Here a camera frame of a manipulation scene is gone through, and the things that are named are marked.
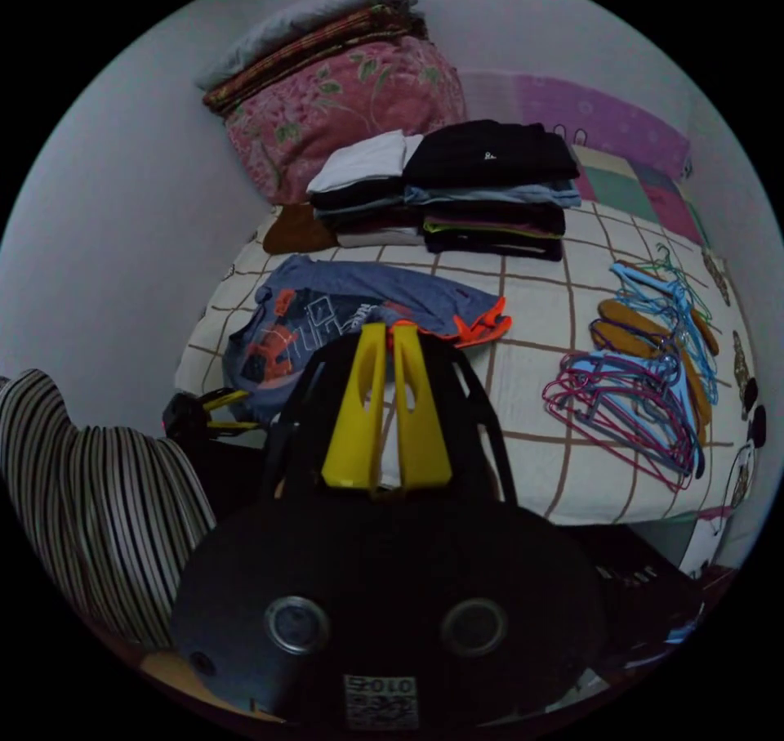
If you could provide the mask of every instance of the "black folded shirt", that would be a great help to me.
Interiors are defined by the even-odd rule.
[[[310,203],[317,210],[342,210],[357,208],[360,204],[377,202],[390,196],[403,194],[401,177],[379,177],[377,180],[361,180],[345,188],[321,191],[310,195]]]
[[[510,236],[506,232],[425,232],[425,245],[432,253],[471,251],[547,261],[561,261],[564,258],[564,246],[560,240]]]
[[[566,143],[541,123],[471,120],[427,134],[403,169],[420,188],[493,188],[574,180]]]
[[[552,203],[513,202],[431,202],[421,205],[420,209],[426,216],[448,218],[459,221],[467,218],[471,221],[502,222],[535,226],[548,234],[563,237],[566,233],[564,210]]]

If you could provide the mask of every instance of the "white wall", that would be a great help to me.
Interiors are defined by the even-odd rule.
[[[768,441],[757,456],[754,487],[731,519],[720,552],[721,563],[736,566],[754,545],[784,466],[784,243],[751,161],[716,108],[695,92],[688,192],[711,247],[727,260],[751,332],[759,402],[768,411]]]
[[[293,1],[233,3],[237,14],[255,19]],[[688,77],[634,28],[590,0],[420,0],[419,8],[431,38],[457,68],[569,79],[637,104],[686,132]]]
[[[49,372],[80,424],[159,433],[198,312],[265,204],[193,76],[294,0],[198,0],[110,63],[52,134],[0,248],[0,374]],[[540,71],[679,130],[684,76],[587,0],[421,0],[457,66]]]

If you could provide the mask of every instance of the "light blue folded shirt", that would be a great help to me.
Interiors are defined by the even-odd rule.
[[[552,202],[560,208],[578,208],[580,193],[574,181],[514,185],[511,188],[433,188],[426,190],[416,185],[406,185],[403,201],[406,204],[432,204],[436,202],[512,202],[537,204]]]

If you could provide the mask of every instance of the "white bed sheet with brown grid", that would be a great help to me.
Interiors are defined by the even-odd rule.
[[[271,257],[261,246],[277,209],[239,253],[207,304],[177,369],[178,389],[202,395],[223,386],[221,355],[228,336],[251,318],[254,292],[287,258]],[[638,471],[636,462],[632,466],[568,429],[545,411],[541,399],[565,352],[594,348],[588,325],[596,318],[599,301],[611,297],[619,285],[609,266],[614,261],[651,261],[659,256],[658,243],[670,249],[672,261],[707,304],[719,344],[719,401],[707,430],[705,472],[678,493]],[[512,329],[500,341],[471,348],[467,354],[501,422],[522,506],[559,525],[634,523],[721,507],[732,497],[735,477],[729,481],[729,472],[746,440],[747,426],[742,420],[733,334],[753,376],[751,351],[730,282],[725,279],[727,306],[706,269],[702,250],[689,240],[628,213],[584,202],[579,209],[566,211],[563,261],[557,264],[468,252],[435,256],[424,248],[388,246],[330,249],[310,256],[429,271],[506,298]],[[394,484],[399,474],[391,380],[385,409],[381,470]],[[635,460],[631,450],[626,454]]]

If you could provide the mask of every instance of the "pile of hangers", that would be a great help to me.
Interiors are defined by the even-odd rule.
[[[657,250],[651,265],[610,267],[621,288],[590,324],[597,351],[566,355],[542,397],[554,417],[628,463],[618,448],[631,448],[638,471],[677,491],[705,469],[719,347],[705,303],[666,246]]]

